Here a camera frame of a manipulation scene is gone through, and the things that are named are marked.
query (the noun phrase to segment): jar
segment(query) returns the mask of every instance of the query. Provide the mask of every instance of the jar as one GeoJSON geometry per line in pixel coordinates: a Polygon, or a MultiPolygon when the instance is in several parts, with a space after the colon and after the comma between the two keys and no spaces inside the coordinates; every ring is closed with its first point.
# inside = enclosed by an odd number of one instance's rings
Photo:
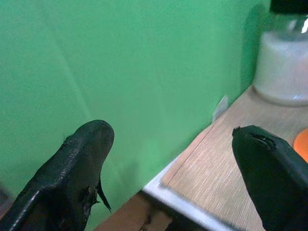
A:
{"type": "Polygon", "coordinates": [[[253,86],[274,103],[308,105],[307,1],[272,0],[253,86]]]}

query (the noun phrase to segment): black lid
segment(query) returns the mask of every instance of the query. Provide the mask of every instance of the black lid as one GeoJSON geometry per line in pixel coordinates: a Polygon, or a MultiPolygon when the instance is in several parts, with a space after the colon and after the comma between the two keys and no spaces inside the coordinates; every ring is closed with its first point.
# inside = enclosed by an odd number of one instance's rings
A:
{"type": "Polygon", "coordinates": [[[308,0],[271,0],[270,11],[274,13],[308,14],[308,0]]]}

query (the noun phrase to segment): green wall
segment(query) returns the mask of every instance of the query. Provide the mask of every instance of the green wall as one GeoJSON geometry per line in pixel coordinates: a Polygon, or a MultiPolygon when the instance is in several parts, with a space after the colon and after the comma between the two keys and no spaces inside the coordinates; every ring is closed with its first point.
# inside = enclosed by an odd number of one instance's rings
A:
{"type": "MultiPolygon", "coordinates": [[[[3,0],[0,182],[16,196],[66,136],[108,121],[116,211],[253,76],[269,0],[3,0]]],[[[88,229],[108,216],[93,207],[88,229]]]]}

